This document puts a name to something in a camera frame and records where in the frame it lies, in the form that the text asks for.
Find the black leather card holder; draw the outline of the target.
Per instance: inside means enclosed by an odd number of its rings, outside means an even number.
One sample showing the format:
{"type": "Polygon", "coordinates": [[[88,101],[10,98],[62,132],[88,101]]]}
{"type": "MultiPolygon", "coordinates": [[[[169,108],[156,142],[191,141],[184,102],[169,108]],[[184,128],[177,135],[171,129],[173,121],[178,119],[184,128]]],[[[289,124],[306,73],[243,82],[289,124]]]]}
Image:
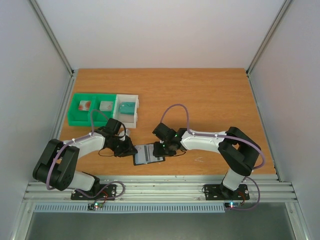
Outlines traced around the black leather card holder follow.
{"type": "Polygon", "coordinates": [[[137,150],[137,153],[133,156],[134,166],[161,163],[166,160],[164,157],[156,157],[153,155],[153,143],[136,145],[135,149],[137,150]]]}

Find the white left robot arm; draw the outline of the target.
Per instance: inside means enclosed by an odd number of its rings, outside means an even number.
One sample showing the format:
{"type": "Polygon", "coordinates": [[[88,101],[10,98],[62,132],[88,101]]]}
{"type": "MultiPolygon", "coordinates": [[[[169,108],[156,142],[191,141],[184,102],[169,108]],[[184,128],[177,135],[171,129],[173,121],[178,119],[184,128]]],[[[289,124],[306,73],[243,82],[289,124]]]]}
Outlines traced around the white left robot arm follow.
{"type": "Polygon", "coordinates": [[[138,153],[124,124],[110,118],[106,125],[89,134],[69,141],[51,139],[36,163],[32,177],[46,184],[48,190],[82,190],[89,199],[101,193],[98,179],[88,173],[76,171],[80,158],[103,149],[110,149],[114,157],[134,156],[138,153]]]}

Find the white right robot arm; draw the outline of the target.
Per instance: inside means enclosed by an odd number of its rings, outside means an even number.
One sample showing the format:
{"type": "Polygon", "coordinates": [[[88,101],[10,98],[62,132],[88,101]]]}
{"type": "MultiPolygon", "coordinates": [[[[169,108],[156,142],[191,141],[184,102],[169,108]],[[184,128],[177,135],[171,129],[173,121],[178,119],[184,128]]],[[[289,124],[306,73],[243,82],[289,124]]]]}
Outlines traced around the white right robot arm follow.
{"type": "Polygon", "coordinates": [[[238,193],[241,182],[251,175],[258,157],[263,155],[260,146],[237,127],[224,132],[199,132],[187,128],[175,131],[161,122],[152,133],[159,139],[153,144],[155,157],[174,157],[178,151],[191,150],[220,154],[229,166],[218,190],[225,199],[238,193]]]}

